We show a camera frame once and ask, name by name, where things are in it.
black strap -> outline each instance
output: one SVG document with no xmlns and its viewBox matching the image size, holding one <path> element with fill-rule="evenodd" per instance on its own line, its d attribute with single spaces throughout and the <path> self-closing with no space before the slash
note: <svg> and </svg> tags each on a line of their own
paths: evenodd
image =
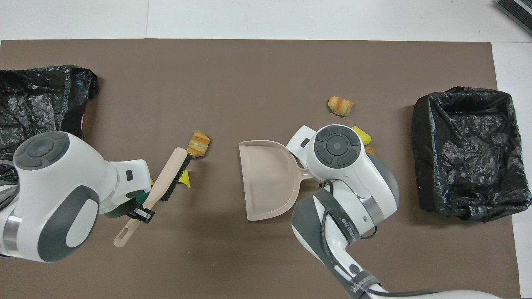
<svg viewBox="0 0 532 299">
<path fill-rule="evenodd" d="M 368 288 L 374 284 L 380 285 L 379 280 L 370 272 L 363 270 L 351 279 L 345 291 L 351 299 L 360 299 Z"/>
<path fill-rule="evenodd" d="M 321 205 L 323 205 L 327 213 L 332 217 L 336 226 L 340 229 L 347 242 L 349 242 L 349 245 L 352 245 L 360 239 L 360 234 L 356 229 L 355 223 L 353 223 L 351 217 L 349 217 L 347 212 L 331 193 L 322 188 L 314 195 Z"/>
</svg>

food scrap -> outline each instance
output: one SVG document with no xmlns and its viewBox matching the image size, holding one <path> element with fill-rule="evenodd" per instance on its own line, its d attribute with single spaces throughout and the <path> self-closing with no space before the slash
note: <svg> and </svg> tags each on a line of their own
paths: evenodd
<svg viewBox="0 0 532 299">
<path fill-rule="evenodd" d="M 194 131 L 192 139 L 188 143 L 187 152 L 193 158 L 204 156 L 211 140 L 201 131 Z"/>
<path fill-rule="evenodd" d="M 375 152 L 375 149 L 371 146 L 365 146 L 364 149 L 366 150 L 366 153 L 368 154 L 372 154 L 374 156 L 377 155 L 377 153 Z"/>
<path fill-rule="evenodd" d="M 354 126 L 353 127 L 353 130 L 355 130 L 355 132 L 360 136 L 360 138 L 362 138 L 362 143 L 364 143 L 364 145 L 368 145 L 370 144 L 371 142 L 371 136 L 368 135 L 368 133 L 362 131 L 359 127 L 357 126 Z"/>
<path fill-rule="evenodd" d="M 334 114 L 340 115 L 341 117 L 346 117 L 351 112 L 353 102 L 334 96 L 329 99 L 328 105 Z"/>
</svg>

brush handle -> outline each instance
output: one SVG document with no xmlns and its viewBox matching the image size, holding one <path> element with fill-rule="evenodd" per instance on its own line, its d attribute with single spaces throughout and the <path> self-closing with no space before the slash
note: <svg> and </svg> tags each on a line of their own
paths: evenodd
<svg viewBox="0 0 532 299">
<path fill-rule="evenodd" d="M 163 170 L 153 183 L 152 190 L 149 192 L 148 198 L 143 204 L 145 208 L 151 209 L 155 203 L 161 199 L 161 197 L 170 187 L 170 184 L 172 184 L 173 180 L 176 178 L 176 175 L 183 165 L 187 154 L 187 151 L 180 147 L 177 147 L 173 150 L 172 155 L 170 158 L 168 158 L 168 162 L 164 165 Z M 114 245 L 116 247 L 123 247 L 129 238 L 131 238 L 131 235 L 133 235 L 139 225 L 140 221 L 136 219 L 130 219 L 114 239 Z"/>
</svg>

yellow sponge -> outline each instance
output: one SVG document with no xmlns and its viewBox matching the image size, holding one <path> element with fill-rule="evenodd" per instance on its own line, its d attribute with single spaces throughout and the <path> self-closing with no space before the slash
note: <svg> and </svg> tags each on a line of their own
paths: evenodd
<svg viewBox="0 0 532 299">
<path fill-rule="evenodd" d="M 185 169 L 181 177 L 179 178 L 179 183 L 185 184 L 187 188 L 190 188 L 190 179 L 188 178 L 188 169 Z"/>
<path fill-rule="evenodd" d="M 353 130 L 362 138 L 362 143 L 364 145 L 368 145 L 371 142 L 371 136 L 369 136 L 366 132 L 362 131 L 359 127 L 354 126 Z"/>
</svg>

white floor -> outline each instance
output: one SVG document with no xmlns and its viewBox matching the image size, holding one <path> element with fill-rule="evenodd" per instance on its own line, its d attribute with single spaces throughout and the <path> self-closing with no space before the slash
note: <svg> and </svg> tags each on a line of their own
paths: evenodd
<svg viewBox="0 0 532 299">
<path fill-rule="evenodd" d="M 0 42 L 78 38 L 492 42 L 498 88 L 513 96 L 532 178 L 532 36 L 492 0 L 0 0 Z M 532 297 L 532 209 L 512 219 L 521 296 Z"/>
</svg>

